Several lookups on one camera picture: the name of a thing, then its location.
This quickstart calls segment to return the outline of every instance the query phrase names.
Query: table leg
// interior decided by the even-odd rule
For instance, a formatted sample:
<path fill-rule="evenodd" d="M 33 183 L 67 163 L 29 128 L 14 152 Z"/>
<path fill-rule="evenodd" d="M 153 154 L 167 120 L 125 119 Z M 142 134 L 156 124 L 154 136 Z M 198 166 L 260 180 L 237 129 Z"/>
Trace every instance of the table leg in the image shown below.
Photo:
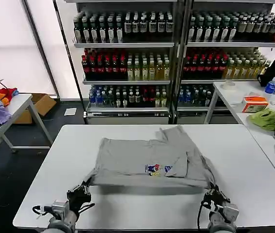
<path fill-rule="evenodd" d="M 9 139 L 3 134 L 2 139 L 4 140 L 4 142 L 10 147 L 12 153 L 15 153 L 16 150 L 13 148 L 14 146 L 12 145 L 12 143 L 9 141 Z"/>
<path fill-rule="evenodd" d="M 51 146 L 52 143 L 53 143 L 53 140 L 52 140 L 52 138 L 51 138 L 49 132 L 47 131 L 47 129 L 46 129 L 44 123 L 42 122 L 42 120 L 41 120 L 41 118 L 40 118 L 40 116 L 39 116 L 37 110 L 35 109 L 35 106 L 33 105 L 32 101 L 30 101 L 29 111 L 30 111 L 30 113 L 31 113 L 31 115 L 32 115 L 32 117 L 33 117 L 33 119 L 34 119 L 36 125 L 37 125 L 38 127 L 40 127 L 40 129 L 43 131 L 46 140 L 49 142 L 49 144 L 50 144 L 50 146 Z"/>
<path fill-rule="evenodd" d="M 219 97 L 218 93 L 215 89 L 213 97 L 211 98 L 211 101 L 210 101 L 209 108 L 207 110 L 207 114 L 206 114 L 206 117 L 205 117 L 205 120 L 204 120 L 204 124 L 209 124 L 210 123 L 210 119 L 211 119 L 211 116 L 213 115 L 213 111 L 215 109 L 218 97 Z"/>

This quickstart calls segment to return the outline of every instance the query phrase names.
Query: folded shirt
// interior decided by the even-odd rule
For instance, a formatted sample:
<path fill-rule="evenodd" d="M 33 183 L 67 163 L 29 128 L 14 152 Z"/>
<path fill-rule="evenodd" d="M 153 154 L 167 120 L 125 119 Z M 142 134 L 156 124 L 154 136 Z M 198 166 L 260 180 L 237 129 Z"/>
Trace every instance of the folded shirt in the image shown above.
<path fill-rule="evenodd" d="M 157 133 L 160 140 L 103 138 L 90 185 L 207 188 L 215 178 L 194 142 L 176 126 Z"/>

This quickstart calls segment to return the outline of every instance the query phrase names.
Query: green cloth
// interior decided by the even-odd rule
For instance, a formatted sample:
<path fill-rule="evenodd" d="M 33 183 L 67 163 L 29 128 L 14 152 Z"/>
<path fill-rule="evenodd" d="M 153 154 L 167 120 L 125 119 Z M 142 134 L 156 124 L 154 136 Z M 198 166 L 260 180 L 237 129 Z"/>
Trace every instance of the green cloth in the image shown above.
<path fill-rule="evenodd" d="M 275 111 L 266 108 L 249 116 L 249 119 L 255 125 L 265 130 L 275 131 Z"/>

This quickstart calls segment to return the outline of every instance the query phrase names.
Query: white table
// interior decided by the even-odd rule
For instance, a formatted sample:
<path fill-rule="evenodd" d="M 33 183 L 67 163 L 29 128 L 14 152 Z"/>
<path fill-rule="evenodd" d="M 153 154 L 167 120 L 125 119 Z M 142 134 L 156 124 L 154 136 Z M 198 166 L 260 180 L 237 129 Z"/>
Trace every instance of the white table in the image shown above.
<path fill-rule="evenodd" d="M 37 149 L 37 148 L 49 149 L 49 147 L 43 147 L 43 146 L 39 146 L 39 147 L 13 146 L 12 143 L 4 135 L 4 133 L 9 129 L 9 127 L 13 124 L 13 122 L 24 112 L 24 110 L 26 108 L 29 109 L 36 125 L 42 130 L 43 135 L 46 138 L 46 140 L 48 141 L 48 143 L 50 144 L 50 146 L 52 145 L 53 140 L 52 140 L 50 134 L 48 133 L 44 123 L 42 122 L 39 114 L 37 113 L 36 108 L 34 107 L 34 105 L 32 103 L 32 95 L 31 94 L 18 94 L 17 96 L 14 96 L 11 99 L 10 104 L 6 107 L 8 112 L 11 114 L 11 118 L 0 127 L 0 143 L 2 142 L 2 140 L 4 140 L 12 150 Z"/>
<path fill-rule="evenodd" d="M 42 229 L 50 215 L 37 219 L 35 205 L 66 200 L 66 192 L 93 169 L 103 137 L 127 140 L 155 138 L 159 128 L 173 125 L 65 125 L 60 130 L 14 220 L 18 228 Z M 243 125 L 183 125 L 208 157 L 217 182 L 235 203 L 238 227 L 275 225 L 275 170 Z M 156 195 L 149 189 L 90 187 L 96 204 L 81 214 L 76 230 L 196 229 L 202 190 Z M 201 227 L 208 224 L 203 210 Z"/>
<path fill-rule="evenodd" d="M 250 113 L 242 113 L 242 108 L 239 106 L 244 96 L 250 92 L 263 95 L 264 87 L 261 87 L 258 81 L 235 82 L 234 90 L 225 90 L 222 88 L 224 82 L 214 82 L 215 91 L 211 100 L 208 113 L 204 123 L 209 123 L 212 112 L 218 97 L 225 103 L 228 110 L 232 113 L 239 124 L 245 125 L 263 152 L 266 154 L 270 162 L 275 168 L 275 137 L 274 132 L 270 132 L 254 125 L 248 119 Z M 273 105 L 269 104 L 268 108 L 275 110 L 275 94 L 271 98 Z"/>

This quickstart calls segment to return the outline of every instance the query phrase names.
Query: gray floor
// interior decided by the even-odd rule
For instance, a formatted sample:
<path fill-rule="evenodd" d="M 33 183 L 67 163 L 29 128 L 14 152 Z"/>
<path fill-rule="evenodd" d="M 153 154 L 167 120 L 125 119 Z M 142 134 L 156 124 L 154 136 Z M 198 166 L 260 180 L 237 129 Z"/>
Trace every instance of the gray floor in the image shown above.
<path fill-rule="evenodd" d="M 71 107 L 77 107 L 76 115 L 64 116 L 66 108 Z M 43 122 L 55 138 L 65 124 L 84 124 L 82 116 L 81 103 L 61 103 L 46 115 Z M 47 146 L 35 125 L 13 125 L 6 136 L 18 146 Z M 17 229 L 12 221 L 46 154 L 47 150 L 20 150 L 12 154 L 5 143 L 0 144 L 0 232 L 36 232 Z"/>

